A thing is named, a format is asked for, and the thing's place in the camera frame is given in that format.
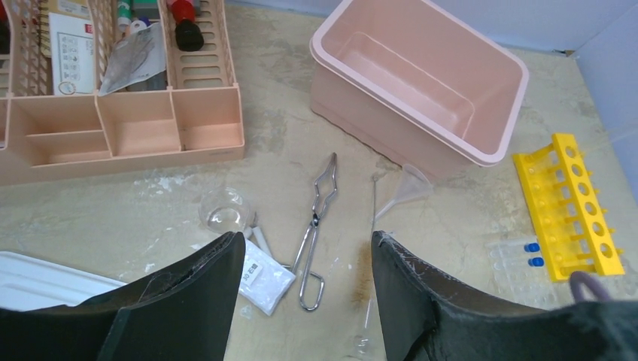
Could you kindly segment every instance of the plastic packet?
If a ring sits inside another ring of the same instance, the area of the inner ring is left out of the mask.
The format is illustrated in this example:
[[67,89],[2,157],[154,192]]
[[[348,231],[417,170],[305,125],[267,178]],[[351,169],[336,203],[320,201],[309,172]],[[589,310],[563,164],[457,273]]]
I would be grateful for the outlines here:
[[253,242],[246,241],[244,269],[239,284],[240,295],[270,316],[294,280],[295,275]]
[[162,26],[154,23],[115,43],[98,95],[106,96],[165,70]]

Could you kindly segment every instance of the pink plastic bin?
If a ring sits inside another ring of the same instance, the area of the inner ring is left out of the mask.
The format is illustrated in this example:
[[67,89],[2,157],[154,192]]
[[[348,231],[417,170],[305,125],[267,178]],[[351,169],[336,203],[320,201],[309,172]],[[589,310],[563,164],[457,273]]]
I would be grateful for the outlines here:
[[447,177],[506,154],[529,74],[425,0],[344,0],[315,32],[311,109],[399,164]]

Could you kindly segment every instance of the white tray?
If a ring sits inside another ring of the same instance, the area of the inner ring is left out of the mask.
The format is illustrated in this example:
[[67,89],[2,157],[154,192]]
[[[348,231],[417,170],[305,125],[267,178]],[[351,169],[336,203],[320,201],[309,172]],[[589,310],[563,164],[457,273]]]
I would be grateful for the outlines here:
[[18,253],[0,251],[0,307],[31,311],[75,306],[125,283]]

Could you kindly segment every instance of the clear funnel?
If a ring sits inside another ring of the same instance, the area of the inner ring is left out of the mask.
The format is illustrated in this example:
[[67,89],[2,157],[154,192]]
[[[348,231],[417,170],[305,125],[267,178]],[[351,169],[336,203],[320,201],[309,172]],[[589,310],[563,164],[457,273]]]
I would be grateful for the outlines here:
[[433,189],[433,185],[421,171],[413,165],[403,165],[401,181],[394,193],[394,197],[375,215],[375,222],[394,205],[429,196]]

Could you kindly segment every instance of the brush bristles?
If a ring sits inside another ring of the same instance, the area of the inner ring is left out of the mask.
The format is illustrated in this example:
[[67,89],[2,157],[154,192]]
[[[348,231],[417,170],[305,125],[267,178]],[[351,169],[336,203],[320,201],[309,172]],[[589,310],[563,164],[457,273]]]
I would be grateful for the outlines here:
[[363,243],[357,258],[357,279],[352,293],[352,302],[359,308],[368,304],[372,289],[372,250],[370,243]]

